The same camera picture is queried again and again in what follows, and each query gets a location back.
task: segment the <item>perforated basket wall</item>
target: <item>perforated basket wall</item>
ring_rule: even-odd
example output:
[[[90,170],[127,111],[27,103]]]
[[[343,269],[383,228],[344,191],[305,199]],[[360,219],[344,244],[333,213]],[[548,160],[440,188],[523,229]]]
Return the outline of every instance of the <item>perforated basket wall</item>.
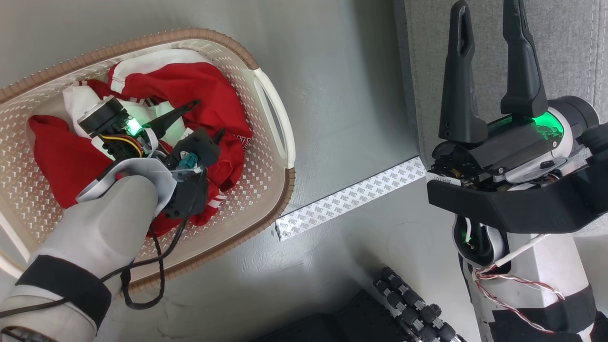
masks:
[[[91,52],[41,71],[0,90],[0,211],[2,227],[17,236],[19,248],[34,251],[45,240],[63,209],[55,201],[49,183],[37,167],[28,143],[26,122],[32,112],[45,114],[45,106],[60,98],[75,80],[107,73],[119,61],[161,49],[190,49],[212,61],[230,80],[247,114],[254,138],[246,152],[243,176],[227,194],[219,212],[204,226],[190,225],[174,253],[165,261],[167,277],[175,277],[224,254],[267,228],[289,203],[295,181],[278,152],[271,125],[256,91],[252,70],[259,68],[245,48],[221,33],[184,29],[138,38]],[[166,248],[173,236],[161,238]],[[147,241],[138,259],[156,256]],[[158,282],[157,265],[133,272],[133,290]]]

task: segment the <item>glowing green led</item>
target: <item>glowing green led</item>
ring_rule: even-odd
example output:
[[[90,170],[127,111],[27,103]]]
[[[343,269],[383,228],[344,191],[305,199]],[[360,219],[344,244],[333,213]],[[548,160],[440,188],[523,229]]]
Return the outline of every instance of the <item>glowing green led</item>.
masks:
[[[536,131],[542,135],[545,140],[549,140],[550,138],[561,138],[564,136],[564,127],[559,120],[548,111],[532,120],[534,120],[534,124],[536,125]]]
[[[127,121],[126,127],[129,133],[131,133],[133,136],[142,129],[142,126],[135,119],[130,119]]]

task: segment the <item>gray fabric sofa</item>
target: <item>gray fabric sofa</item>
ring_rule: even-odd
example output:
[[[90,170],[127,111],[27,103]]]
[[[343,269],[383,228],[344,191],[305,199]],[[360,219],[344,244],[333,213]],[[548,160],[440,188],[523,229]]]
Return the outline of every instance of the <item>gray fabric sofa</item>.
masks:
[[[395,0],[408,113],[415,113],[420,156],[426,166],[437,137],[450,8],[455,0]],[[467,0],[476,43],[473,58],[480,117],[501,116],[506,93],[507,46],[502,0]],[[547,97],[575,95],[608,117],[608,51],[604,48],[608,0],[527,0],[528,23]]]

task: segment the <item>laundry basket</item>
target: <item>laundry basket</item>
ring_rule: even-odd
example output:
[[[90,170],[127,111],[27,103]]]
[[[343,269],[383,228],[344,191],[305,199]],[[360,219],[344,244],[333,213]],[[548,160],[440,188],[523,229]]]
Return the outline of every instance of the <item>laundry basket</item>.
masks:
[[[88,53],[0,90],[0,226],[28,260],[61,218],[64,209],[33,157],[35,137],[26,126],[34,114],[66,117],[62,90],[75,80],[102,77],[114,64],[164,49],[190,49],[209,59],[236,90],[253,139],[241,179],[218,213],[204,226],[189,224],[165,259],[167,278],[186,273],[245,242],[278,218],[294,188],[295,144],[278,93],[253,56],[230,37],[207,29],[182,29],[138,38]],[[173,232],[161,237],[165,249]],[[156,256],[147,239],[138,259]],[[0,254],[0,266],[22,269]],[[133,291],[159,282],[158,265],[133,270]]]

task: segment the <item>brown woven rim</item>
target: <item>brown woven rim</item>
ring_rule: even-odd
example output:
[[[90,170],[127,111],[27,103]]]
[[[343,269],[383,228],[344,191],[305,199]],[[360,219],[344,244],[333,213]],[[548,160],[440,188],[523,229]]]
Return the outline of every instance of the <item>brown woven rim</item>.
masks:
[[[213,247],[212,249],[195,256],[194,258],[191,258],[171,268],[166,269],[165,279],[173,279],[177,276],[185,274],[186,272],[192,271],[196,267],[199,267],[202,264],[210,262],[211,260],[223,255],[224,253],[232,250],[236,246],[251,239],[252,237],[262,232],[264,229],[268,228],[268,226],[272,225],[282,215],[282,213],[285,211],[285,208],[287,208],[287,204],[289,204],[289,200],[291,199],[291,194],[293,194],[294,192],[294,186],[295,170],[286,169],[283,193],[281,194],[281,198],[279,199],[277,205],[272,208],[268,215],[266,215],[253,226],[245,229],[244,231],[231,237],[230,239],[224,241],[216,247]],[[159,273],[156,273],[143,279],[139,279],[138,281],[132,282],[129,285],[129,290],[131,290],[132,292],[146,290],[148,288],[156,286],[160,282],[161,276]]]
[[[109,58],[113,58],[119,55],[127,54],[129,52],[145,49],[147,47],[186,39],[205,39],[213,41],[215,43],[223,45],[224,47],[234,52],[239,58],[241,58],[241,60],[243,60],[243,62],[245,62],[245,64],[250,70],[259,68],[258,63],[255,61],[253,56],[251,56],[251,54],[239,42],[235,41],[231,37],[228,37],[227,35],[209,29],[180,29],[171,32],[164,32],[156,35],[145,36],[142,38],[136,38],[125,43],[120,43],[117,45],[106,47],[101,50],[90,52],[88,54],[73,58],[59,65],[55,65],[51,68],[40,71],[37,74],[31,75],[30,77],[27,77],[13,85],[0,89],[0,105],[12,98],[23,94],[24,92],[36,88],[37,86],[43,85],[53,79],[64,76],[76,70],[85,68],[91,64],[95,64],[100,61],[107,60]],[[294,191],[294,185],[295,170],[286,169],[283,193],[281,194],[278,203],[268,213],[268,215],[266,215],[253,226],[240,232],[236,236],[226,240],[223,243],[220,243],[218,246],[165,270],[166,279],[175,278],[176,276],[191,271],[192,269],[219,257],[220,255],[230,251],[236,246],[256,236],[262,230],[273,224],[273,222],[275,222],[276,219],[281,216],[281,214],[287,207],[287,204],[289,204],[291,194]],[[160,283],[160,281],[160,275],[154,274],[152,276],[148,276],[131,283],[129,288],[131,291],[137,292],[154,287],[155,285]]]
[[[67,75],[70,72],[85,68],[91,64],[95,64],[109,58],[114,58],[119,55],[128,54],[129,52],[145,49],[147,47],[186,39],[205,39],[213,41],[234,52],[237,56],[239,56],[239,58],[241,58],[241,60],[250,70],[259,68],[259,65],[255,61],[254,57],[251,56],[251,54],[239,42],[225,34],[221,34],[217,31],[209,29],[179,29],[129,40],[124,43],[89,52],[88,54],[84,54],[80,57],[54,65],[51,68],[47,68],[38,72],[37,74],[26,77],[15,84],[0,89],[0,105],[23,94],[26,91],[30,91],[37,86],[43,85],[48,81]]]

